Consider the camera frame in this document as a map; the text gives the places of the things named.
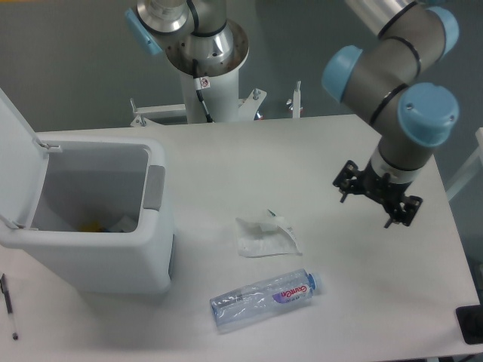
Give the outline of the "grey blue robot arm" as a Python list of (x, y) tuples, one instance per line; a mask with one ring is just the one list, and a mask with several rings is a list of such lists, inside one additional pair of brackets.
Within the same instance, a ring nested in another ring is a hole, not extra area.
[[(378, 37), (372, 51), (350, 45), (328, 61), (323, 88), (380, 135), (367, 166), (348, 161), (334, 179), (342, 196), (380, 204), (389, 224), (410, 225), (422, 199), (407, 189), (457, 123), (460, 107), (442, 86), (419, 83), (421, 72), (457, 43), (454, 15), (416, 1), (350, 1)], [(258, 92), (240, 100), (238, 71), (248, 57), (243, 28), (224, 1), (138, 1), (125, 20), (149, 54), (164, 53), (179, 72), (190, 123), (253, 121)]]

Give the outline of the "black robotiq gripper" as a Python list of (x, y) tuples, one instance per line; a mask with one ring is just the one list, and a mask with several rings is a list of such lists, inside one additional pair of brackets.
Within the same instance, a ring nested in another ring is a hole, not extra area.
[(342, 195), (340, 203), (348, 195), (365, 195), (381, 204), (389, 215), (384, 225), (387, 229), (392, 224), (399, 223), (410, 226), (423, 203), (423, 199), (418, 196), (405, 195), (411, 183), (393, 183), (389, 173), (379, 176), (370, 161), (364, 170), (359, 170), (354, 161), (348, 160), (334, 179), (333, 186)]

